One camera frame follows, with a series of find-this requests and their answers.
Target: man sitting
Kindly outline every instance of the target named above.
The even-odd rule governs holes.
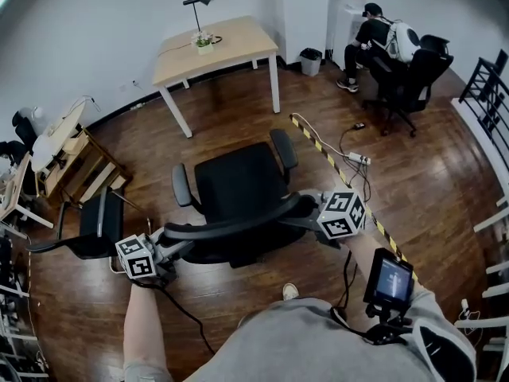
[[[390,25],[384,21],[382,8],[378,4],[368,3],[364,7],[363,16],[367,18],[359,30],[356,39],[344,49],[344,71],[346,77],[337,80],[336,84],[341,89],[347,89],[351,93],[359,90],[357,84],[357,64],[369,68],[371,58],[376,55],[388,56],[377,43],[385,46]]]

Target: trash can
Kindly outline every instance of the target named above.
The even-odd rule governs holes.
[[[315,76],[320,71],[321,52],[317,49],[306,48],[301,52],[302,73]]]

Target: display screen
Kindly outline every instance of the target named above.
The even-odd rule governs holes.
[[[411,275],[404,267],[384,259],[376,291],[405,302]]]

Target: potted plant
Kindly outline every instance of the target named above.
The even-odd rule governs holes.
[[[198,53],[200,55],[208,54],[214,51],[214,45],[212,45],[212,34],[202,30],[192,36],[192,43],[198,47]]]

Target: small plant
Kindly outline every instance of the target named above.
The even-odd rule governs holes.
[[[196,47],[205,47],[212,43],[212,38],[214,36],[212,34],[207,33],[207,31],[200,31],[199,33],[195,33],[192,36],[191,42]]]

